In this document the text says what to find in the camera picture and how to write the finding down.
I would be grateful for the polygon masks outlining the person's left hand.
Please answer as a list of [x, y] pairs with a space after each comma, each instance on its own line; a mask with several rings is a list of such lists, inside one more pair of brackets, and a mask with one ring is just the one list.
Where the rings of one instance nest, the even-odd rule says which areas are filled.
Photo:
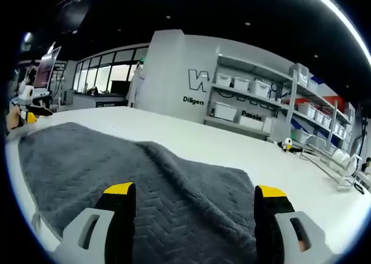
[[10, 132], [11, 130], [22, 126], [23, 121], [21, 118], [21, 110], [18, 105], [15, 105], [14, 107], [12, 107], [12, 109], [9, 110], [9, 113], [6, 115], [7, 132]]

